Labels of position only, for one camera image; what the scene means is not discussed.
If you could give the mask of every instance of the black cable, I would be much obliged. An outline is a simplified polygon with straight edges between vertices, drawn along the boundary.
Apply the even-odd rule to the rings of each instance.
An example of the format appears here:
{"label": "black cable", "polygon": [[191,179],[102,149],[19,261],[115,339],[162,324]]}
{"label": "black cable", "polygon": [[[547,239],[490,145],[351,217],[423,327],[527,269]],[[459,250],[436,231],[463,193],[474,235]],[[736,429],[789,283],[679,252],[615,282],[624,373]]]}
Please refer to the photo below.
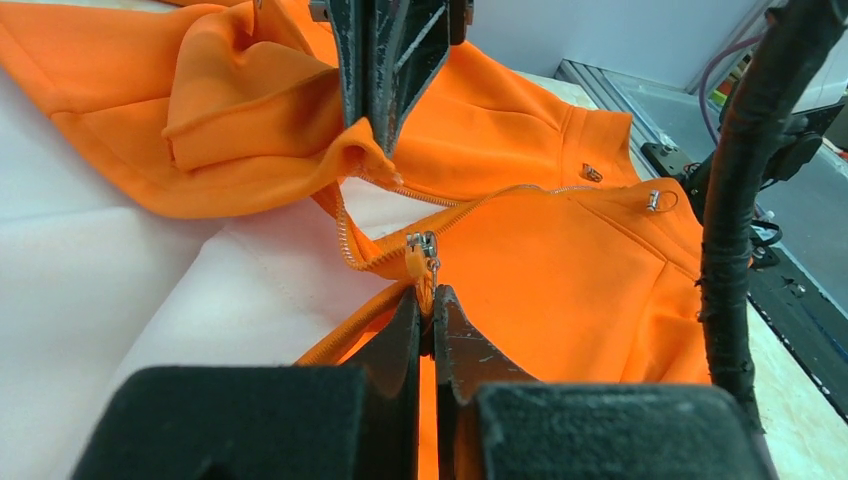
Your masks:
{"label": "black cable", "polygon": [[710,375],[762,423],[748,347],[751,211],[792,108],[845,30],[848,0],[790,0],[740,81],[713,157],[704,212],[701,320]]}
{"label": "black cable", "polygon": [[762,192],[763,190],[765,190],[765,189],[767,189],[767,188],[769,188],[769,187],[773,187],[775,183],[777,183],[777,180],[775,180],[775,179],[771,179],[771,180],[769,180],[769,182],[768,182],[768,183],[766,183],[765,185],[763,185],[762,187],[760,187],[760,191]]}

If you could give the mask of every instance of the zipper teeth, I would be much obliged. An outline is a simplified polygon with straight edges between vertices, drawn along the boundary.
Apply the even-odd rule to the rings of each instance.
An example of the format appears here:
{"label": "zipper teeth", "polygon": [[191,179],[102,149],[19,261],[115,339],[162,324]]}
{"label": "zipper teeth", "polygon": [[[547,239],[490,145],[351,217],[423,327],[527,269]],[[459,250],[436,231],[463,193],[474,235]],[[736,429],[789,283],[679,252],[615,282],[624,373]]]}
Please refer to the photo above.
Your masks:
{"label": "zipper teeth", "polygon": [[[544,190],[541,187],[539,187],[538,185],[531,185],[531,184],[514,185],[512,187],[507,187],[507,188],[504,188],[502,190],[498,190],[497,192],[486,195],[485,197],[483,197],[479,200],[467,203],[466,205],[468,205],[468,208],[464,209],[462,212],[457,214],[454,218],[450,219],[447,223],[445,223],[444,225],[442,225],[441,227],[436,229],[434,231],[434,233],[438,236],[438,235],[450,230],[457,223],[459,223],[461,220],[463,220],[465,217],[467,217],[469,214],[471,214],[471,212],[473,212],[474,210],[477,210],[479,207],[485,205],[490,200],[492,200],[492,199],[494,199],[494,198],[496,198],[500,195],[503,195],[505,193],[518,191],[518,190],[537,190],[537,191],[540,191],[540,192],[547,193],[549,195],[556,195],[556,194],[567,192],[567,191],[595,190],[595,189],[596,189],[595,187],[587,186],[587,185],[575,185],[575,186],[569,186],[569,187],[560,187],[560,188],[557,188],[555,190]],[[412,199],[415,199],[415,200],[421,200],[421,201],[433,203],[433,204],[436,204],[436,205],[442,205],[442,206],[445,206],[445,207],[456,207],[456,206],[459,206],[459,205],[463,205],[460,202],[454,202],[454,201],[450,201],[450,200],[439,200],[436,197],[428,197],[428,196],[425,196],[425,195],[421,195],[421,194],[418,194],[416,192],[412,192],[410,190],[407,190],[403,187],[397,187],[397,188],[393,189],[392,191],[394,193],[397,193],[399,195],[403,195],[405,197],[409,197],[409,198],[412,198]],[[358,270],[358,271],[368,270],[368,269],[371,269],[371,268],[374,268],[374,267],[378,267],[378,266],[388,262],[389,260],[394,259],[395,257],[403,255],[405,250],[403,248],[397,248],[397,249],[391,250],[389,252],[386,252],[385,254],[383,254],[383,255],[381,255],[381,256],[379,256],[379,257],[377,257],[377,258],[375,258],[371,261],[357,262],[356,257],[353,255],[353,250],[350,248],[350,239],[348,238],[348,226],[349,226],[349,218],[350,217],[347,213],[347,210],[345,210],[345,208],[344,208],[344,200],[342,199],[341,191],[337,191],[336,195],[338,196],[338,199],[337,199],[337,202],[336,202],[336,205],[337,205],[337,209],[336,209],[336,231],[337,231],[338,236],[339,236],[339,245],[341,246],[342,256],[344,256],[345,261],[348,263],[348,265],[351,268]]]}

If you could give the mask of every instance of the zipper pull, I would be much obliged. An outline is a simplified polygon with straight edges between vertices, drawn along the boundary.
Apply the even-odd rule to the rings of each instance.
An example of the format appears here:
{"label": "zipper pull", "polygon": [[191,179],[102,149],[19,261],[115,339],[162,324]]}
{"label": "zipper pull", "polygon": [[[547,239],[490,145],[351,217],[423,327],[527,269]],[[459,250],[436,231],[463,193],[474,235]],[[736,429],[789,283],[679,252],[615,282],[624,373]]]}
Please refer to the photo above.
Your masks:
{"label": "zipper pull", "polygon": [[433,314],[438,272],[442,266],[438,256],[436,234],[433,232],[408,234],[406,247],[406,268],[410,276],[417,279],[415,290],[421,313],[429,318]]}

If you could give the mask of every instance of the zipper slider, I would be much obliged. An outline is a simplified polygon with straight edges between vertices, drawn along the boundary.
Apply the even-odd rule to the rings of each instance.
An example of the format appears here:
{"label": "zipper slider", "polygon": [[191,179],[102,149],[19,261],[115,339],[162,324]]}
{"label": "zipper slider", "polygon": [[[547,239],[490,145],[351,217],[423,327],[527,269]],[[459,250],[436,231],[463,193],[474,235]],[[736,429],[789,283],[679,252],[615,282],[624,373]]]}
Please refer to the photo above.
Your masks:
{"label": "zipper slider", "polygon": [[[436,299],[436,286],[438,286],[438,273],[439,268],[442,266],[441,261],[439,261],[439,249],[438,242],[436,241],[436,234],[433,232],[424,232],[424,233],[410,233],[406,236],[406,246],[408,249],[408,253],[412,255],[407,255],[407,267],[409,268],[410,274],[413,277],[425,277],[426,272],[429,272],[432,275],[432,279],[430,280],[430,301],[427,304],[432,307],[432,302]],[[423,257],[423,265],[419,262],[411,262],[410,259],[421,259]]]}

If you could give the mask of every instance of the zipper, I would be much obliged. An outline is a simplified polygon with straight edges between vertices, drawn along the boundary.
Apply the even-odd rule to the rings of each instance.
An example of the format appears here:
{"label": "zipper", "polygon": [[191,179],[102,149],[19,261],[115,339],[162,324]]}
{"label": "zipper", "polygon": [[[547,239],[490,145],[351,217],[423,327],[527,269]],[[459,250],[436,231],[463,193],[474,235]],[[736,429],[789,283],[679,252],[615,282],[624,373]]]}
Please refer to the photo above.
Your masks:
{"label": "zipper", "polygon": [[[359,178],[361,178],[362,180],[365,180],[366,182],[370,183],[371,185],[377,185],[377,182],[375,182],[368,175],[361,174],[361,175],[359,175]],[[384,189],[386,189],[386,190],[388,190],[392,193],[397,193],[398,195],[400,195],[402,197],[411,198],[413,200],[418,200],[418,201],[421,201],[421,202],[432,203],[433,205],[439,205],[439,206],[442,206],[442,207],[448,207],[449,208],[449,207],[455,207],[457,205],[462,204],[462,202],[457,202],[457,201],[454,201],[454,200],[447,200],[447,199],[444,199],[444,198],[441,198],[441,197],[437,197],[435,195],[429,195],[429,194],[426,194],[426,193],[416,192],[415,190],[411,190],[409,188],[401,187],[401,186],[392,187],[392,188],[386,188],[386,187],[380,187],[380,188],[384,188]]]}
{"label": "zipper", "polygon": [[[369,183],[373,183],[367,177],[362,176],[361,178],[365,181],[368,181]],[[540,193],[545,193],[545,194],[548,194],[548,195],[557,195],[557,194],[561,194],[561,193],[568,192],[568,191],[596,190],[596,189],[597,189],[596,187],[588,186],[588,185],[575,185],[575,186],[569,186],[569,187],[560,187],[560,188],[557,188],[557,189],[554,189],[554,190],[544,190],[543,188],[539,187],[538,185],[523,184],[523,185],[514,185],[514,186],[511,186],[511,187],[507,187],[507,188],[501,189],[497,192],[486,195],[486,196],[484,196],[484,197],[482,197],[478,200],[472,200],[472,201],[469,201],[469,202],[455,202],[455,201],[451,201],[451,200],[440,199],[438,197],[434,197],[434,196],[431,196],[431,195],[426,195],[426,194],[422,194],[422,193],[419,193],[419,192],[415,192],[413,190],[409,190],[409,189],[404,188],[404,187],[396,187],[394,189],[391,189],[391,191],[394,192],[394,193],[397,193],[399,195],[408,197],[408,198],[412,198],[412,199],[420,200],[420,201],[424,201],[424,202],[429,202],[429,203],[434,203],[436,205],[442,205],[442,206],[445,206],[445,207],[465,206],[466,208],[464,208],[462,211],[458,212],[456,214],[456,216],[454,216],[453,218],[448,220],[444,225],[442,225],[439,228],[436,228],[432,231],[432,233],[436,237],[438,237],[439,235],[441,235],[441,234],[447,232],[448,230],[450,230],[451,228],[453,228],[457,223],[459,223],[461,220],[463,220],[465,217],[467,217],[473,211],[477,210],[478,208],[482,207],[483,205],[487,204],[491,200],[493,200],[493,199],[495,199],[495,198],[497,198],[501,195],[505,195],[505,194],[508,194],[508,193],[521,191],[521,190],[535,190],[535,191],[538,191]],[[387,263],[391,260],[400,258],[403,255],[405,255],[406,246],[401,246],[401,247],[395,248],[393,250],[390,250],[388,252],[385,252],[384,254],[378,256],[377,258],[373,258],[369,261],[358,262],[356,260],[356,257],[353,254],[353,250],[350,247],[350,239],[348,238],[348,227],[352,223],[352,219],[350,218],[350,215],[347,213],[347,210],[344,207],[344,199],[342,198],[341,190],[338,190],[338,189],[336,190],[336,197],[337,197],[336,198],[336,206],[337,206],[336,207],[336,227],[337,227],[336,231],[337,231],[337,234],[338,234],[338,237],[339,237],[339,245],[340,245],[341,250],[342,250],[342,255],[344,256],[344,259],[347,262],[348,266],[350,266],[351,268],[353,268],[354,270],[357,270],[357,271],[367,271],[367,270],[371,270],[371,269],[374,269],[376,267],[379,267],[380,265],[382,265],[384,263]]]}
{"label": "zipper", "polygon": [[[446,200],[441,200],[439,203],[441,205],[465,205],[466,208],[458,212],[453,218],[451,218],[441,227],[433,231],[424,232],[423,234],[413,233],[411,235],[408,235],[406,244],[404,246],[386,252],[385,254],[380,255],[379,257],[371,261],[359,263],[356,261],[356,258],[353,255],[353,251],[350,248],[349,238],[347,234],[348,225],[351,222],[350,216],[348,215],[347,210],[345,210],[344,208],[344,201],[341,196],[341,190],[336,189],[336,222],[338,226],[339,244],[341,245],[342,253],[344,254],[345,260],[351,268],[354,268],[359,271],[368,270],[370,268],[374,268],[383,263],[394,260],[395,258],[400,258],[407,252],[414,251],[415,247],[417,247],[419,251],[424,254],[425,259],[429,260],[426,264],[426,268],[429,270],[429,281],[431,281],[432,283],[429,285],[422,283],[422,280],[424,280],[425,277],[428,277],[428,275],[424,275],[419,278],[409,278],[405,280],[401,279],[392,283],[385,290],[380,292],[377,296],[373,297],[371,300],[368,301],[368,303],[366,303],[359,310],[357,310],[342,325],[340,325],[328,336],[324,337],[324,339],[322,339],[311,349],[309,349],[309,351],[307,351],[302,357],[300,357],[300,359],[298,359],[296,363],[298,365],[336,364],[346,353],[348,353],[351,348],[354,347],[358,339],[361,338],[362,334],[367,329],[368,325],[370,325],[370,323],[378,315],[382,314],[383,312],[386,312],[390,308],[397,305],[401,296],[403,296],[404,291],[410,285],[417,286],[416,293],[419,298],[419,304],[422,303],[421,299],[426,299],[430,301],[430,306],[432,307],[432,300],[434,300],[433,297],[435,296],[435,287],[437,285],[435,276],[440,266],[440,263],[438,261],[438,251],[436,247],[436,239],[438,235],[450,230],[463,218],[467,217],[474,210],[485,205],[490,200],[503,194],[528,189],[537,190],[539,192],[543,192],[550,195],[556,195],[571,190],[594,190],[595,187],[563,187],[558,188],[556,190],[548,191],[536,185],[516,185],[487,195],[479,200],[467,202],[464,204],[459,202],[448,202]],[[419,200],[427,201],[426,196],[420,195],[417,192],[412,192],[408,189],[399,188],[397,193],[404,196],[408,196],[410,198],[416,198]]]}

